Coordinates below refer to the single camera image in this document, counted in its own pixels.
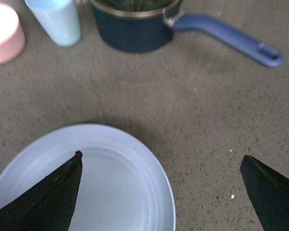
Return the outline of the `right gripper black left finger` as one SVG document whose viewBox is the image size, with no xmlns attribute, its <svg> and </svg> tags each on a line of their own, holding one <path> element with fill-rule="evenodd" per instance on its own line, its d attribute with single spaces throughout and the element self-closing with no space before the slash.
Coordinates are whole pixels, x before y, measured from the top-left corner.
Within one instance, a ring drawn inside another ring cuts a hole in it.
<svg viewBox="0 0 289 231">
<path fill-rule="evenodd" d="M 77 201 L 82 152 L 0 209 L 0 231 L 66 231 Z"/>
</svg>

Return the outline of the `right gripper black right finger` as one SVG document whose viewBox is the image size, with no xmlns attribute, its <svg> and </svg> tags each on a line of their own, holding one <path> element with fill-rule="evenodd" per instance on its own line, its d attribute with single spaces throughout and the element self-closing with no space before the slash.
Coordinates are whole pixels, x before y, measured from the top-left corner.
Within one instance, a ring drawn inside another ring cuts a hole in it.
<svg viewBox="0 0 289 231">
<path fill-rule="evenodd" d="M 289 179 L 251 155 L 240 173 L 252 206 L 265 231 L 289 231 Z"/>
</svg>

